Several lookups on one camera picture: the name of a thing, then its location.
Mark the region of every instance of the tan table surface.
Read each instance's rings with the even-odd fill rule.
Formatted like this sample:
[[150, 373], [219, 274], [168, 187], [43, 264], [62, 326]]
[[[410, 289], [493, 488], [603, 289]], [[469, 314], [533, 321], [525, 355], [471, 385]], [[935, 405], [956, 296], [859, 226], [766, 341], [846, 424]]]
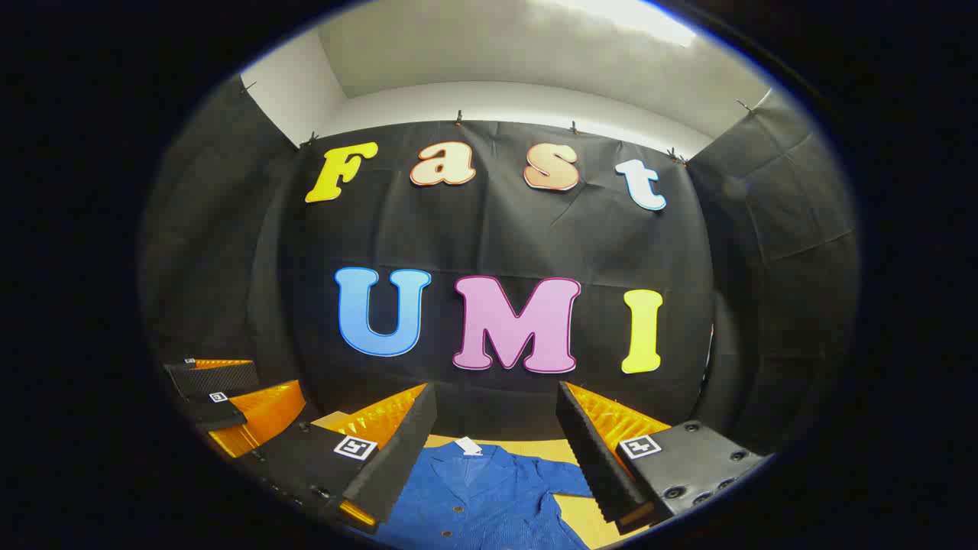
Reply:
[[[314, 425], [325, 427], [329, 423], [345, 417], [345, 413], [334, 412], [330, 415], [313, 422]], [[424, 443], [425, 447], [440, 447], [446, 443], [451, 443], [457, 437], [446, 437], [444, 435], [429, 435]], [[567, 439], [551, 439], [544, 441], [497, 441], [492, 439], [473, 439], [478, 444], [499, 445], [512, 454], [523, 456], [538, 456], [546, 460], [556, 462], [569, 462], [577, 464], [574, 453], [570, 450]], [[601, 548], [623, 538], [629, 538], [642, 533], [648, 527], [632, 531], [625, 536], [618, 534], [618, 528], [614, 522], [608, 523], [601, 517], [598, 503], [594, 498], [583, 496], [571, 496], [565, 494], [554, 495], [557, 504], [560, 506], [561, 517], [574, 529], [581, 540], [588, 545], [588, 548]]]

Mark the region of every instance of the blue letter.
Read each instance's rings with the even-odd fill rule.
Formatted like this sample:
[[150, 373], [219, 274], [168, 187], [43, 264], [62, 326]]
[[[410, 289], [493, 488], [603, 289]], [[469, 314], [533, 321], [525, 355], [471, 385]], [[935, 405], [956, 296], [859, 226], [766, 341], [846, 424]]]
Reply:
[[662, 210], [666, 207], [666, 199], [652, 191], [651, 181], [659, 181], [659, 174], [649, 170], [641, 160], [632, 159], [614, 167], [619, 174], [625, 174], [628, 184], [628, 194], [632, 200], [646, 210]]
[[422, 289], [431, 275], [417, 269], [398, 269], [390, 274], [397, 287], [397, 329], [379, 335], [370, 328], [370, 287], [379, 279], [366, 267], [344, 267], [336, 271], [339, 283], [339, 333], [347, 344], [369, 355], [392, 357], [407, 353], [418, 343], [422, 329]]

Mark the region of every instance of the screw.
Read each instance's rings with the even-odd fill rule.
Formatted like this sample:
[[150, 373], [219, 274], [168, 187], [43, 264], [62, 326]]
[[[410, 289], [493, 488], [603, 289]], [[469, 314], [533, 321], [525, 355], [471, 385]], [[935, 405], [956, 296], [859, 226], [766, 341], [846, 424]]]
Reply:
[[666, 498], [679, 498], [686, 493], [686, 490], [682, 487], [669, 487], [663, 496]]

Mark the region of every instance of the letter m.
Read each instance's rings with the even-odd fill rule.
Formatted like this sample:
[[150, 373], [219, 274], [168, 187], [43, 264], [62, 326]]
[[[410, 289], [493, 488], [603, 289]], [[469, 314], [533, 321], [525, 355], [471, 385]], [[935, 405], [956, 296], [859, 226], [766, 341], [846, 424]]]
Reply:
[[462, 351], [452, 358], [455, 366], [469, 370], [492, 366], [492, 357], [485, 353], [488, 338], [503, 367], [511, 369], [533, 337], [533, 352], [524, 362], [526, 370], [551, 374], [574, 370], [570, 311], [581, 294], [580, 283], [562, 278], [540, 281], [519, 315], [493, 277], [463, 277], [455, 290], [466, 302]]

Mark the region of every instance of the blue shirt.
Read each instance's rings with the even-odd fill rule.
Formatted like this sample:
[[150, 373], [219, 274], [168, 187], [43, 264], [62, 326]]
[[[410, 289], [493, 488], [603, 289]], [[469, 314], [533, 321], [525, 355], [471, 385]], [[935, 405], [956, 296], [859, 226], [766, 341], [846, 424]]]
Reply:
[[592, 496], [581, 469], [481, 445], [423, 449], [390, 519], [373, 540], [404, 549], [587, 550], [554, 493]]

